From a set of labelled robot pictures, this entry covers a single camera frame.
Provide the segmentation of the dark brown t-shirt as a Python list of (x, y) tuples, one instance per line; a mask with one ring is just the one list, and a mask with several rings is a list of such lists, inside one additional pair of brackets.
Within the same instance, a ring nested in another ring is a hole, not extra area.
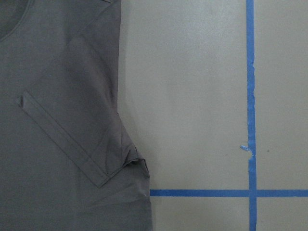
[(117, 111), (119, 0), (0, 3), (0, 228), (150, 231)]

